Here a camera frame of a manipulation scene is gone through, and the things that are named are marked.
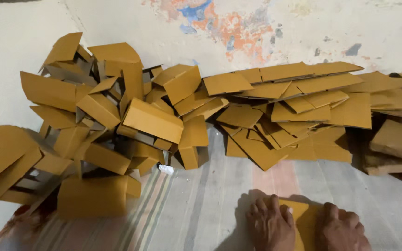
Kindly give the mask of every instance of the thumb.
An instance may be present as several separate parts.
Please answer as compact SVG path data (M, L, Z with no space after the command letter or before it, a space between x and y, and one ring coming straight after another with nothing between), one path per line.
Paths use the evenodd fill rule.
M291 213L292 211L293 209L287 205L280 206L280 212L282 213L283 219L286 221L289 227L294 228L293 214Z

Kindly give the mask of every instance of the flattened cardboard box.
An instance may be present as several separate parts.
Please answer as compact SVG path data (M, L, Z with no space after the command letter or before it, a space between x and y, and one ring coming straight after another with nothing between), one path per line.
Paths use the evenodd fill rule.
M386 120L370 142L370 149L402 158L402 124Z
M203 78L209 95L242 92L254 89L249 81L238 73L224 73Z
M198 65L178 64L159 73L153 82L164 87L171 104L175 105L195 92L201 76Z

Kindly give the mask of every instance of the finger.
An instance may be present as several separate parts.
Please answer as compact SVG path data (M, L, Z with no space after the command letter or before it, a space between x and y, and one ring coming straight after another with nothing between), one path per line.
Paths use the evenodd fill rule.
M280 206L280 213L282 214L283 219L286 221L286 223L289 225L290 228L293 228L294 220L293 220L293 214L290 212L290 210L293 209L288 207L287 205Z
M263 199L258 199L256 202L258 210L260 213L265 214L268 211L266 204L263 202Z
M359 222L359 223L356 225L355 229L356 229L356 231L357 231L359 234L364 235L364 233L365 233L365 227L364 227L364 225L362 225L361 222Z
M325 208L325 220L339 219L339 208L335 204L327 202L323 204L323 207Z
M359 223L359 216L354 212L347 212L345 222L348 224L349 227L355 228L356 225Z
M279 197L276 194L271 195L271 198L269 199L269 209L276 212L279 210Z

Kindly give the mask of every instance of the cardboard sheet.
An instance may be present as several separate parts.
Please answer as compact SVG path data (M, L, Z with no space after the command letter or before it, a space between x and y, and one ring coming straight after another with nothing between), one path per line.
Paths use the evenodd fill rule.
M123 125L178 144L183 122L161 109L134 98L126 111Z
M312 76L314 71L304 62L300 62L260 68L260 73L263 82L267 82L304 78Z
M349 99L331 110L330 125L372 128L369 93L349 93Z
M402 158L402 124L386 120L370 142L370 149Z
M254 89L249 81L238 73L224 73L203 78L209 95L241 92Z
M217 118L217 121L232 126L244 128L253 128L263 113L260 110L251 107L229 106Z
M330 120L330 106L322 106L308 112L296 114L280 103L274 103L272 110L272 122L304 121L318 122Z
M159 73L153 82L164 87L171 104L175 105L195 92L201 76L198 65L178 64Z
M358 77L364 80L363 83L355 84L344 88L344 92L381 92L391 89L402 88L401 78L391 78L379 71L360 74Z
M237 96L253 97L262 99L278 99L286 91L292 81L282 83L260 83L254 85L253 90L244 91Z
M75 85L20 71L26 98L34 103L75 112Z
M247 69L247 70L242 70L242 71L235 71L235 73L243 75L243 77L246 78L246 80L249 81L249 83L251 83L251 84L261 82L261 75L260 75L260 69L259 68L252 68L252 69Z

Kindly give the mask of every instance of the cardboard box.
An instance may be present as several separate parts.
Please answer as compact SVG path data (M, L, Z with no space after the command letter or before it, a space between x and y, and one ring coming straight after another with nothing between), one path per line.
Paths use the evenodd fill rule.
M331 110L330 125L372 128L369 93L349 93L349 99Z
M304 62L264 67L260 68L260 73L263 82L302 79L314 75L314 71Z
M164 87L171 104L175 105L195 92L201 83L201 76L198 65L178 64L159 73L153 83Z
M116 80L117 77L102 81L77 103L81 110L108 129L114 129L120 123L119 109L101 92L111 89Z
M60 219L115 217L131 210L130 199L141 194L141 183L131 176L80 180L65 179L58 195Z
M386 90L402 88L401 78L391 78L379 71L360 74L363 83L355 84L344 88L343 92L381 92Z
M179 118L137 98L131 101L123 125L176 144L179 143L184 128Z
M254 85L253 90L244 91L237 96L256 98L256 99L278 99L285 93L292 81L282 83L260 83Z
M238 73L224 73L203 78L209 95L242 92L254 89L249 81Z
M251 107L229 106L217 118L217 121L232 126L253 128L263 113Z
M283 106L279 102L274 103L274 109L272 110L271 115L272 122L287 122L287 121L318 122L318 121L327 121L330 119L331 119L330 106L322 106L321 108L318 109L296 114L290 111L287 107Z
M208 145L209 136L203 116L197 116L184 122L184 131L181 135L178 151L186 170L200 167L197 147Z
M364 80L360 78L359 75L355 76L350 73L296 80L293 81L282 96L275 101L287 100L304 94L344 88L345 86L362 83L363 81Z
M370 149L402 158L402 124L386 120L370 142Z

